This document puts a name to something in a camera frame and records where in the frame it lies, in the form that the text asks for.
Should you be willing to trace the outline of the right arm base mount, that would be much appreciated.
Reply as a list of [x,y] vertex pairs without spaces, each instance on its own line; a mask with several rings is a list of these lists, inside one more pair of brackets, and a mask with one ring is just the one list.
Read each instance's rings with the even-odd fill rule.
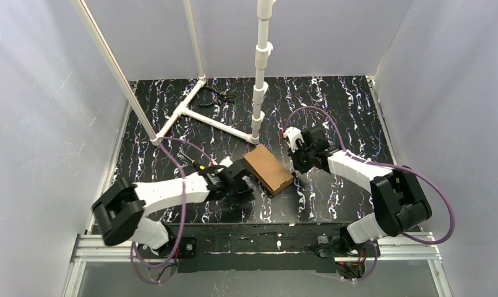
[[381,255],[377,240],[355,243],[347,233],[317,236],[304,249],[321,258]]

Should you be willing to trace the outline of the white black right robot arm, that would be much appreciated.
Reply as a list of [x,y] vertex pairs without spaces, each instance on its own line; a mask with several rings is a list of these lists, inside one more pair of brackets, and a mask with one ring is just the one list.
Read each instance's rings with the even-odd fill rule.
[[371,194],[374,211],[340,228],[333,243],[351,249],[370,239],[396,237],[431,218],[432,210],[416,176],[407,171],[373,165],[331,144],[320,128],[283,134],[293,168],[307,173],[313,167],[341,176]]

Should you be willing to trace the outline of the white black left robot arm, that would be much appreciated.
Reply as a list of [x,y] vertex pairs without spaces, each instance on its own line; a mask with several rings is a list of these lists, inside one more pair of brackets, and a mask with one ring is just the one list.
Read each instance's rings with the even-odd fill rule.
[[135,241],[152,249],[175,240],[170,228],[149,219],[151,213],[186,204],[222,201],[242,205],[253,200],[247,179],[253,173],[243,159],[224,158],[217,165],[192,161],[195,171],[185,178],[159,182],[116,181],[93,204],[92,213],[106,246]]

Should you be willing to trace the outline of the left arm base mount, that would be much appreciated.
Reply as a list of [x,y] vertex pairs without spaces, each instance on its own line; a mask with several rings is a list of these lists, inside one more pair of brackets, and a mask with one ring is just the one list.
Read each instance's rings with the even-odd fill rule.
[[[158,249],[152,249],[144,244],[138,245],[139,254],[144,259],[166,258],[172,251],[176,238],[170,239],[165,245]],[[177,259],[193,259],[197,254],[197,238],[183,236],[176,251]]]

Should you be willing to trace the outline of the brown cardboard box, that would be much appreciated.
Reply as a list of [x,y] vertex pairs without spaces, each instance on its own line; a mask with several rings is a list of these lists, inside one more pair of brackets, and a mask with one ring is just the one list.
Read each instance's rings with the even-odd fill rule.
[[272,197],[293,183],[293,175],[264,145],[247,152],[243,159]]

